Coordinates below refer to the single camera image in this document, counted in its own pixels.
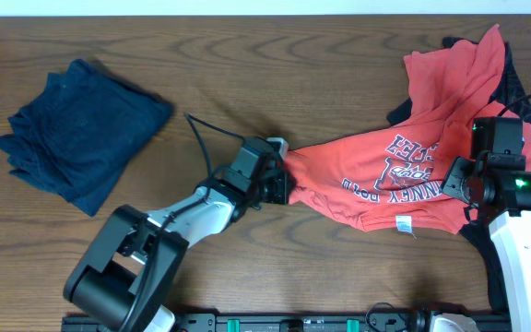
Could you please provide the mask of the red soccer t-shirt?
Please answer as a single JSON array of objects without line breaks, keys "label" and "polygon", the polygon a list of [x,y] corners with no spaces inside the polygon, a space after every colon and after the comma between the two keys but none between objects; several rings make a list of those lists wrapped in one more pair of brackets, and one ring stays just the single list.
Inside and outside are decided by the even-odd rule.
[{"label": "red soccer t-shirt", "polygon": [[505,47],[497,26],[473,43],[457,41],[404,58],[411,115],[400,124],[292,150],[285,164],[296,180],[289,197],[361,231],[407,223],[458,233],[464,203],[441,184],[457,157],[469,157],[472,122],[503,111]]}]

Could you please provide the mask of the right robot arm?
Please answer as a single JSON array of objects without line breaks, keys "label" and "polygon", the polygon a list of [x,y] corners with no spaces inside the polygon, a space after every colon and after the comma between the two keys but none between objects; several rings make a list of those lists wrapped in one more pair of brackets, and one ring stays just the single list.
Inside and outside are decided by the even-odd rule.
[{"label": "right robot arm", "polygon": [[531,172],[523,145],[521,120],[476,118],[469,158],[456,158],[441,185],[445,195],[466,203],[466,212],[477,212],[478,224],[487,225],[514,331],[531,331]]}]

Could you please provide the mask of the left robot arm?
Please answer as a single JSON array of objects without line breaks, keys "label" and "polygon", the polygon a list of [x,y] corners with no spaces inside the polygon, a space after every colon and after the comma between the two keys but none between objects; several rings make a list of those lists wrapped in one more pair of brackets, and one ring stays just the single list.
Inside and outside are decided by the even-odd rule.
[{"label": "left robot arm", "polygon": [[163,302],[185,253],[250,208],[288,204],[287,152],[281,137],[248,137],[232,164],[184,200],[149,212],[118,207],[68,277],[64,298],[107,331],[171,330],[176,318]]}]

